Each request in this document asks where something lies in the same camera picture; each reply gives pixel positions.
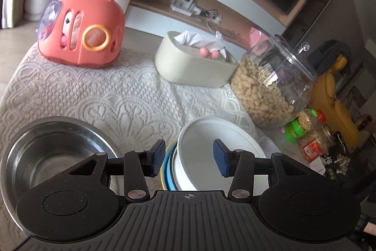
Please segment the green lid jar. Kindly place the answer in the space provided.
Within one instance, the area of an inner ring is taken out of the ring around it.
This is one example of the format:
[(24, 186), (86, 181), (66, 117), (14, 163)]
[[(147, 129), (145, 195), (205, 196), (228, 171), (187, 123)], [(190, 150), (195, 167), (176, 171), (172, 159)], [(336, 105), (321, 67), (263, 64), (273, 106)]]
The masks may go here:
[(318, 112), (314, 109), (304, 109), (297, 117), (282, 127), (282, 134), (291, 143), (296, 143), (299, 138), (316, 127), (320, 122)]

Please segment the pink ball ornament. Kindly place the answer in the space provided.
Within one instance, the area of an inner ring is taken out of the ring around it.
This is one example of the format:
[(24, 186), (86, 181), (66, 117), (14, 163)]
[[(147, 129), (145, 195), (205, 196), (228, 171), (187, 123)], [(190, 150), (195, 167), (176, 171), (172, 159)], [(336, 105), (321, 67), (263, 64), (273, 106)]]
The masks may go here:
[(210, 51), (207, 48), (200, 48), (200, 56), (207, 58), (207, 59), (218, 59), (220, 58), (220, 51), (218, 50)]

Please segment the stainless steel bowl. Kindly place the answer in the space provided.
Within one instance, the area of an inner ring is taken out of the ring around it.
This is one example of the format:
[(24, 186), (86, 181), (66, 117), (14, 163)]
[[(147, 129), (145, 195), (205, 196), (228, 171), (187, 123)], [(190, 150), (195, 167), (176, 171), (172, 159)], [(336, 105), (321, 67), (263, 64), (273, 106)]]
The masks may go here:
[(70, 117), (46, 117), (25, 125), (8, 141), (1, 159), (1, 195), (14, 223), (23, 194), (98, 152), (118, 158), (118, 146), (101, 130)]

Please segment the blue enamel bowl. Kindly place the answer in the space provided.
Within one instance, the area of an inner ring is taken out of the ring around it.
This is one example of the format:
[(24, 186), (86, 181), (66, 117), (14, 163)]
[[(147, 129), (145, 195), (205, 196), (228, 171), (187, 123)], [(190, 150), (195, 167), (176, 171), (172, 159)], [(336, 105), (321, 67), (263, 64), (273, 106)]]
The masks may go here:
[(175, 148), (176, 147), (172, 147), (171, 150), (170, 150), (169, 158), (168, 158), (168, 161), (167, 161), (167, 164), (166, 164), (166, 170), (165, 170), (166, 184), (167, 184), (167, 189), (169, 191), (177, 191), (178, 190), (177, 187), (176, 187), (175, 180), (173, 178), (173, 173), (172, 173), (172, 158), (173, 158), (173, 154), (175, 152)]

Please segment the white paper instant-noodle bowl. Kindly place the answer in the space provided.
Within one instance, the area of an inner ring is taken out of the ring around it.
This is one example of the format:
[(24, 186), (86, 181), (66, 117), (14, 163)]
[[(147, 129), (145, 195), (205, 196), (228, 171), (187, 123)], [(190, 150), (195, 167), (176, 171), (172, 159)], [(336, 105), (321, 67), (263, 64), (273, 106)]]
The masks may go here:
[(179, 191), (229, 191), (232, 179), (224, 178), (215, 162), (213, 142), (221, 139), (230, 149), (243, 149), (265, 158), (255, 139), (237, 125), (216, 117), (198, 118), (183, 127), (171, 161)]

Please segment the coral toy carrier case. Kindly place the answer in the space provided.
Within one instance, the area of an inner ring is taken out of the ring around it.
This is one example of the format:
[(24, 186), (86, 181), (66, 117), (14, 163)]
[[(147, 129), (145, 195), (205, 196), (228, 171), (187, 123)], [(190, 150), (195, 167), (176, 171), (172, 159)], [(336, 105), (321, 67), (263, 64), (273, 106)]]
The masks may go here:
[(54, 62), (102, 68), (118, 58), (124, 30), (115, 0), (51, 0), (36, 30), (37, 47)]

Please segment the red white rectangular tray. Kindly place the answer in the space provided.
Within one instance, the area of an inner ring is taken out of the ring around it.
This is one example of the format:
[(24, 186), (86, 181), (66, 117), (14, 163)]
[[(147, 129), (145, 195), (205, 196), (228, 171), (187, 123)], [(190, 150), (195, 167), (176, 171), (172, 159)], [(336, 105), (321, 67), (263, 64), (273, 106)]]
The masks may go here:
[(267, 136), (258, 141), (258, 145), (265, 157), (256, 157), (254, 173), (254, 195), (261, 195), (266, 189), (277, 182), (272, 155), (280, 154), (277, 145)]

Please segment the white bowl yellow rim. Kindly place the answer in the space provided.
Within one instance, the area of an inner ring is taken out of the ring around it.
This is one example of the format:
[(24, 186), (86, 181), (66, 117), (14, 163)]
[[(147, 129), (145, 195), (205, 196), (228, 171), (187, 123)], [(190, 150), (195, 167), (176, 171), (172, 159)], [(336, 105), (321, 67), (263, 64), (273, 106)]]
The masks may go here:
[(169, 153), (170, 153), (170, 150), (172, 147), (175, 147), (177, 144), (177, 140), (174, 140), (172, 141), (166, 148), (166, 153), (165, 153), (165, 157), (164, 157), (164, 161), (162, 163), (162, 166), (161, 166), (161, 170), (159, 172), (159, 177), (160, 177), (160, 181), (161, 181), (161, 185), (162, 185), (162, 188), (163, 190), (165, 191), (168, 191), (167, 189), (167, 184), (166, 184), (166, 173), (165, 173), (165, 170), (166, 170), (166, 164), (167, 164), (167, 161), (168, 161), (168, 158), (169, 158)]

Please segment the red label nut jar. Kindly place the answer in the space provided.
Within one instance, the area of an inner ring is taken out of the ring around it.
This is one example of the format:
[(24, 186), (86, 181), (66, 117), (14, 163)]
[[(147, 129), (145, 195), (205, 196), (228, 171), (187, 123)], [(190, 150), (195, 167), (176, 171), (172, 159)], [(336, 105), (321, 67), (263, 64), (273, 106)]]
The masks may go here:
[(298, 115), (298, 123), (303, 130), (298, 145), (310, 163), (329, 150), (334, 137), (321, 110), (305, 109)]

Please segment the cream tissue box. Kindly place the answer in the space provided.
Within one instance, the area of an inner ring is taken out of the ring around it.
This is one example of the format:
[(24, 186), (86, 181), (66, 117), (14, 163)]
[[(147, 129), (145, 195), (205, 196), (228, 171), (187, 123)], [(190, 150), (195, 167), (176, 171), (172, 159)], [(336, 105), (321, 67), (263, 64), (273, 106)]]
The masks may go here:
[(179, 43), (175, 38), (179, 32), (169, 31), (164, 36), (155, 55), (158, 73), (175, 84), (219, 88), (225, 85), (238, 62), (229, 53), (216, 59), (203, 57), (199, 47)]

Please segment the glass jar of peanuts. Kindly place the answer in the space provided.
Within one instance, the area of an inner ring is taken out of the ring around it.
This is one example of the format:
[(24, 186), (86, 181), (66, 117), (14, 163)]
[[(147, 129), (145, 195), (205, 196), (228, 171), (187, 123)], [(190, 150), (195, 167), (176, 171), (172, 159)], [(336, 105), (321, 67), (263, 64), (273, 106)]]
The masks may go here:
[(255, 125), (271, 129), (296, 118), (308, 104), (317, 73), (301, 50), (270, 36), (241, 58), (230, 87)]

